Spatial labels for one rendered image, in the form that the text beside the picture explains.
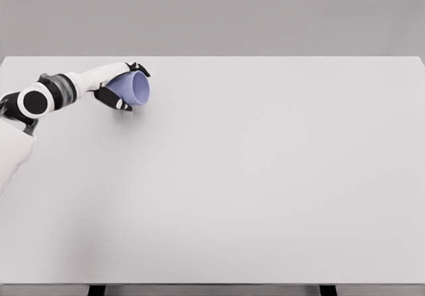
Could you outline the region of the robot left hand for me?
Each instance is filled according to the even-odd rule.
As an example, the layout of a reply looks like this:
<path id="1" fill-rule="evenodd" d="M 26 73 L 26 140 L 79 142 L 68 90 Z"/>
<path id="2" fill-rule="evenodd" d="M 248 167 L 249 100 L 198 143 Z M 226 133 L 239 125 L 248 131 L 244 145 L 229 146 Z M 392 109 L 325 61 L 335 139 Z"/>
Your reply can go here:
<path id="1" fill-rule="evenodd" d="M 115 110 L 131 111 L 133 106 L 125 103 L 116 93 L 109 90 L 106 85 L 114 78 L 133 71 L 143 72 L 147 76 L 147 79 L 150 77 L 150 73 L 145 69 L 145 67 L 137 62 L 132 64 L 119 62 L 101 66 L 99 72 L 96 73 L 100 81 L 100 85 L 99 88 L 94 91 L 94 97 L 109 108 Z"/>

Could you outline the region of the lavender blue cup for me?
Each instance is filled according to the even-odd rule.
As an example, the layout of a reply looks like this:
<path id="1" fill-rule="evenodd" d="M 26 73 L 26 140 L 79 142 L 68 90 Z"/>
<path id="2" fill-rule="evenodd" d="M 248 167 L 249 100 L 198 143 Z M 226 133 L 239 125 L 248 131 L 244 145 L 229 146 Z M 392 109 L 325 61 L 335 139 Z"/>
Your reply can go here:
<path id="1" fill-rule="evenodd" d="M 149 99 L 149 81 L 141 71 L 122 74 L 111 80 L 106 87 L 130 106 L 145 105 Z"/>

